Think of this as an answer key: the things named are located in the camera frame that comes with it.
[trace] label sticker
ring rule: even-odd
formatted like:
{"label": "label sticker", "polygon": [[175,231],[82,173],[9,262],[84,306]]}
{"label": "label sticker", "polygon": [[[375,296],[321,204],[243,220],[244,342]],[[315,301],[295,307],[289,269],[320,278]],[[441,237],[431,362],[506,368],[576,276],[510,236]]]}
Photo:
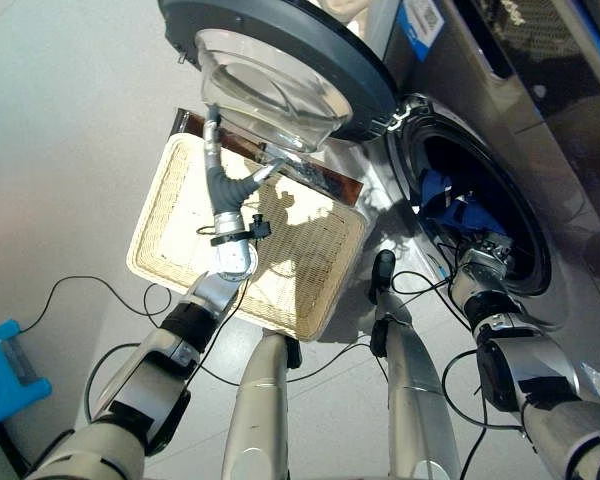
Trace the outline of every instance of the label sticker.
{"label": "label sticker", "polygon": [[444,25],[435,3],[433,0],[403,0],[398,9],[398,22],[417,57],[423,61]]}

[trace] blue stool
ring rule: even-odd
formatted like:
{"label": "blue stool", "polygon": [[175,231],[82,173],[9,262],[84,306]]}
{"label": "blue stool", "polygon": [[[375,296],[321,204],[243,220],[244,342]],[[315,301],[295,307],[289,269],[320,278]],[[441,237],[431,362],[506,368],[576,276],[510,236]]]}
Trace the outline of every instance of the blue stool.
{"label": "blue stool", "polygon": [[15,343],[13,337],[19,333],[15,320],[0,325],[0,421],[51,394],[49,381],[35,377]]}

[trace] washing machine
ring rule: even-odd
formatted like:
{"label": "washing machine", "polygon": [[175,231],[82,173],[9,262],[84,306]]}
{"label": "washing machine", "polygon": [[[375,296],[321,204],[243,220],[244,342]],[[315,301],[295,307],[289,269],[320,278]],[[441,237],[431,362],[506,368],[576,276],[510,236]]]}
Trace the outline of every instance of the washing machine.
{"label": "washing machine", "polygon": [[511,292],[585,396],[600,395],[600,13],[571,0],[338,3],[360,4],[339,18],[356,28],[304,0],[159,1],[203,101],[297,154],[329,136],[368,142],[369,168],[447,274],[480,228],[512,238]]}

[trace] round glass lid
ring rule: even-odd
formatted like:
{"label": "round glass lid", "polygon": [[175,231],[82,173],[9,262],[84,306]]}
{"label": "round glass lid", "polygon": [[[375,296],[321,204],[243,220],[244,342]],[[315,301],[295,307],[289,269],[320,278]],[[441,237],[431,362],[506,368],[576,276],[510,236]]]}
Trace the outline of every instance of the round glass lid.
{"label": "round glass lid", "polygon": [[322,75],[255,38],[228,30],[196,34],[202,101],[223,119],[296,152],[314,152],[352,116]]}

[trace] blue plastic object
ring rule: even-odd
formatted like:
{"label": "blue plastic object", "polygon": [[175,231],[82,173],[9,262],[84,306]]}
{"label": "blue plastic object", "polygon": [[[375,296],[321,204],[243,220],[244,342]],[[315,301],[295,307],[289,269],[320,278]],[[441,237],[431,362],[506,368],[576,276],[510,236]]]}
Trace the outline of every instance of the blue plastic object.
{"label": "blue plastic object", "polygon": [[9,363],[2,344],[19,333],[15,320],[0,325],[0,421],[51,394],[51,383],[46,378],[22,385]]}

